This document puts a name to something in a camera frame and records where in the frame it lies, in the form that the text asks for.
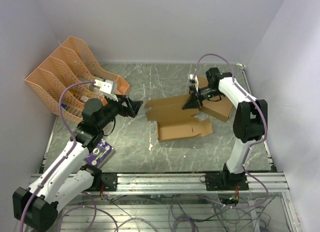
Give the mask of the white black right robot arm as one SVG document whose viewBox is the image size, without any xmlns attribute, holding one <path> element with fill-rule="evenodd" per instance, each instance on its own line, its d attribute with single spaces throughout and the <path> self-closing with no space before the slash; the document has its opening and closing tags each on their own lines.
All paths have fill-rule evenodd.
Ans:
<svg viewBox="0 0 320 232">
<path fill-rule="evenodd" d="M 213 67 L 205 73 L 208 86 L 200 88 L 195 74 L 188 76 L 189 97 L 182 106 L 183 110 L 199 109 L 205 100 L 224 95 L 236 108 L 233 121 L 235 144 L 226 162 L 227 174 L 220 178 L 221 186 L 226 190 L 233 189 L 238 184 L 235 174 L 245 172 L 245 162 L 252 148 L 265 141 L 268 133 L 268 103 L 257 99 L 237 82 L 231 72 L 221 73 Z"/>
</svg>

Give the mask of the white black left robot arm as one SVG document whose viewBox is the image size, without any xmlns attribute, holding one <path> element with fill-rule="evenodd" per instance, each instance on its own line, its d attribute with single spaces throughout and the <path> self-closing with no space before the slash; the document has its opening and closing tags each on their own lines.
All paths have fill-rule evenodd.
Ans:
<svg viewBox="0 0 320 232">
<path fill-rule="evenodd" d="M 70 174 L 102 141 L 103 129 L 116 116 L 134 118 L 142 104 L 143 101 L 132 101 L 126 95 L 108 99 L 106 105 L 97 98 L 85 102 L 82 121 L 61 154 L 27 189 L 18 187 L 13 193 L 14 217 L 21 228 L 27 225 L 38 232 L 48 231 L 59 212 L 79 193 L 101 187 L 102 171 L 91 164 L 82 166 L 74 177 Z"/>
</svg>

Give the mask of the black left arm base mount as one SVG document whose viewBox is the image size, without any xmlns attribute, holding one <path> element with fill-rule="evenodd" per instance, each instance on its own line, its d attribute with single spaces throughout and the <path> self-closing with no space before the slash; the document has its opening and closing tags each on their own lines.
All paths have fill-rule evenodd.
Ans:
<svg viewBox="0 0 320 232">
<path fill-rule="evenodd" d="M 118 186 L 118 175 L 116 173 L 103 172 L 93 179 L 92 185 L 86 192 L 115 192 Z"/>
</svg>

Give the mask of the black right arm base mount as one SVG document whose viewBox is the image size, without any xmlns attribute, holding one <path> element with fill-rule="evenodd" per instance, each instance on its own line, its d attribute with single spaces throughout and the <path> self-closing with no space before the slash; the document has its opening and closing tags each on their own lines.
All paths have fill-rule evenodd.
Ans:
<svg viewBox="0 0 320 232">
<path fill-rule="evenodd" d="M 205 174 L 205 186 L 207 191 L 235 191 L 239 186 L 240 191 L 247 191 L 249 185 L 245 173 L 228 174 L 225 171 Z"/>
</svg>

